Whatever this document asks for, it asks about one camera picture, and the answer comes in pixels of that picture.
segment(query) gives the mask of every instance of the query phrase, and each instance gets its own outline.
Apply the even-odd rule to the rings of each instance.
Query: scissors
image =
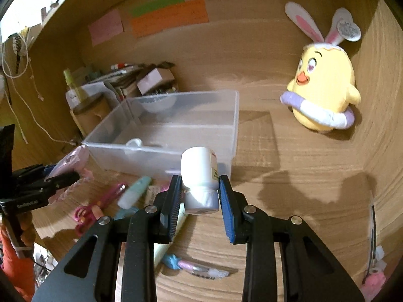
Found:
[[[78,207],[73,215],[73,219],[78,222],[75,227],[76,234],[81,237],[86,229],[91,227],[92,224],[97,221],[91,209],[94,205],[98,205],[100,209],[106,208],[113,200],[120,197],[127,188],[127,183],[118,183],[112,186],[96,203],[92,203],[88,206],[81,205]]]

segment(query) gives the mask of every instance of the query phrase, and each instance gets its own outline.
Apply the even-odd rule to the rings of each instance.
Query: human hand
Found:
[[[35,242],[36,231],[32,223],[32,212],[24,212],[17,215],[23,233],[21,234],[21,241],[26,246],[32,246]],[[8,238],[7,230],[4,224],[1,225],[3,237]]]

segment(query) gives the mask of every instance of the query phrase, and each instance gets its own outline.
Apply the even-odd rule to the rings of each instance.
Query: pink inner ear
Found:
[[[303,19],[301,16],[298,15],[295,18],[297,19],[299,27],[304,31],[310,33],[311,36],[315,38],[316,42],[323,42],[323,38],[320,37],[320,35],[313,30],[313,28],[307,23],[305,19]]]
[[[326,37],[326,43],[333,43],[339,37],[339,32],[335,29],[333,32],[329,33]]]

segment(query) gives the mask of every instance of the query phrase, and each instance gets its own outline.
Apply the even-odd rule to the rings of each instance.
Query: bunny ear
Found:
[[[341,42],[343,42],[344,38],[340,35],[339,31],[337,30],[337,24],[340,22],[340,20],[344,20],[351,24],[354,23],[353,16],[347,9],[345,8],[337,9],[333,16],[332,28],[330,29],[329,34],[327,34],[325,38],[326,43],[332,45],[339,45]]]
[[[323,43],[324,39],[309,13],[295,2],[285,5],[285,13],[297,25],[301,31],[309,36],[314,42]]]

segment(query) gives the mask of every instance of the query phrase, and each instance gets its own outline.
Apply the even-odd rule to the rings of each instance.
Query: metal bolt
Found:
[[[110,217],[108,216],[103,216],[100,219],[98,219],[98,223],[100,225],[108,225],[108,223],[110,223]]]
[[[302,218],[300,216],[292,216],[291,217],[291,222],[294,225],[301,225],[302,224]]]
[[[146,213],[154,213],[157,211],[157,207],[155,205],[149,205],[146,207]]]
[[[247,205],[243,210],[245,210],[246,213],[255,213],[256,207],[254,205]]]

